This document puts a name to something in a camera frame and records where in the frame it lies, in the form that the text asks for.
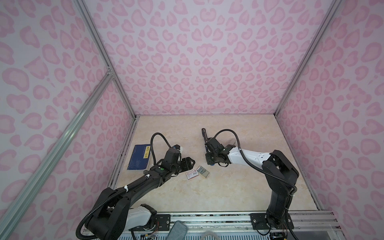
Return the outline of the red white staple box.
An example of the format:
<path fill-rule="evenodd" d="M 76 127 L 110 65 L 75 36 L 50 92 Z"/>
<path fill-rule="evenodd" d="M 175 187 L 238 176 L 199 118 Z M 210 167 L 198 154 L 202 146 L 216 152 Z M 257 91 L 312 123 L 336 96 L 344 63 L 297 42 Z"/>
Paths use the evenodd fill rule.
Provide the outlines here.
<path fill-rule="evenodd" d="M 199 173 L 196 169 L 186 172 L 186 177 L 188 180 L 191 180 L 197 176 L 199 176 Z"/>

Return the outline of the silver staple tray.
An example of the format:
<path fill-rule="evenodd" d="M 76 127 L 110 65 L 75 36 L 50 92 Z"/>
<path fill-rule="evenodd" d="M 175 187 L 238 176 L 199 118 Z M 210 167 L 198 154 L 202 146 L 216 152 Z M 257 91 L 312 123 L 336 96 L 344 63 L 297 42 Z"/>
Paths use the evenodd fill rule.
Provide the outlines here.
<path fill-rule="evenodd" d="M 204 178 L 207 178 L 209 175 L 210 175 L 210 172 L 208 170 L 206 170 L 204 167 L 202 166 L 199 166 L 197 168 L 197 172 L 202 175 Z"/>

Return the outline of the blue black stapler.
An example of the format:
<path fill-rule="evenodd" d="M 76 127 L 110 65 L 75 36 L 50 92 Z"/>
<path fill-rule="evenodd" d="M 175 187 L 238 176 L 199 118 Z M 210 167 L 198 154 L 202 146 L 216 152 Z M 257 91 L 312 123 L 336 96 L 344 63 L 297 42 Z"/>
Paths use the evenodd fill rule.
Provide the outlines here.
<path fill-rule="evenodd" d="M 209 138 L 207 136 L 207 132 L 205 128 L 202 128 L 202 136 L 203 136 L 204 142 L 206 143 L 209 140 Z M 209 160 L 210 160 L 211 153 L 207 146 L 205 146 L 205 150 L 206 150 L 206 153 L 205 153 L 206 162 L 208 165 L 210 165 Z"/>

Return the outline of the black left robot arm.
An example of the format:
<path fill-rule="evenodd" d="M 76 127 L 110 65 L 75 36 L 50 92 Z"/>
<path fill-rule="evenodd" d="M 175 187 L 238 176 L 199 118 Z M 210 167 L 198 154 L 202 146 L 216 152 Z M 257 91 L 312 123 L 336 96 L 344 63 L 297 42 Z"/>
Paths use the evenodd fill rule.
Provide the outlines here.
<path fill-rule="evenodd" d="M 132 205 L 172 177 L 192 170 L 195 163 L 190 157 L 182 158 L 180 150 L 169 148 L 165 157 L 137 180 L 115 190 L 104 189 L 77 226 L 76 237 L 79 240 L 117 240 L 125 230 L 152 226 L 156 211 L 147 205 L 136 209 Z"/>

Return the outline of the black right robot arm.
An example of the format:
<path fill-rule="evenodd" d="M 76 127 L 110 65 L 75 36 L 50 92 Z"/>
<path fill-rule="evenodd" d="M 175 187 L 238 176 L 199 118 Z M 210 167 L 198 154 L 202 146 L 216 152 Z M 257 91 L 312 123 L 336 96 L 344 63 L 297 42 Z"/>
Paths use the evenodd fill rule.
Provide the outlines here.
<path fill-rule="evenodd" d="M 272 194 L 265 220 L 270 227 L 279 228 L 286 220 L 300 175 L 288 158 L 278 150 L 259 153 L 243 150 L 235 145 L 225 147 L 216 138 L 209 138 L 205 147 L 208 165 L 239 164 L 251 167 L 266 176 Z"/>

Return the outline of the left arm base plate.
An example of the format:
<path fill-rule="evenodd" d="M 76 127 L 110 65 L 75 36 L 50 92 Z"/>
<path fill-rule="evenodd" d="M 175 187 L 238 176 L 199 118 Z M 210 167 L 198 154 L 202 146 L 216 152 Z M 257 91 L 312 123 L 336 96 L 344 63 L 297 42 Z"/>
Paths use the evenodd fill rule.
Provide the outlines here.
<path fill-rule="evenodd" d="M 133 231 L 141 232 L 153 232 L 157 231 L 169 231 L 171 224 L 171 215 L 169 214 L 156 214 L 156 216 L 150 217 L 149 222 L 144 226 L 138 226 L 133 228 Z"/>

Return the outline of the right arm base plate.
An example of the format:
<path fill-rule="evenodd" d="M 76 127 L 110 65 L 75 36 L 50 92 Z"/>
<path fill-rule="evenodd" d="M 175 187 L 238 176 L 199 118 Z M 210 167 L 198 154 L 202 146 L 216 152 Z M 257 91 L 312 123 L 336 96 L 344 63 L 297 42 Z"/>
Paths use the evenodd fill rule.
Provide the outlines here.
<path fill-rule="evenodd" d="M 282 218 L 281 224 L 277 225 L 272 219 L 267 218 L 267 213 L 251 213 L 251 224 L 253 230 L 268 231 L 268 230 L 292 230 L 295 228 L 291 215 L 288 214 L 288 221 L 285 217 Z"/>

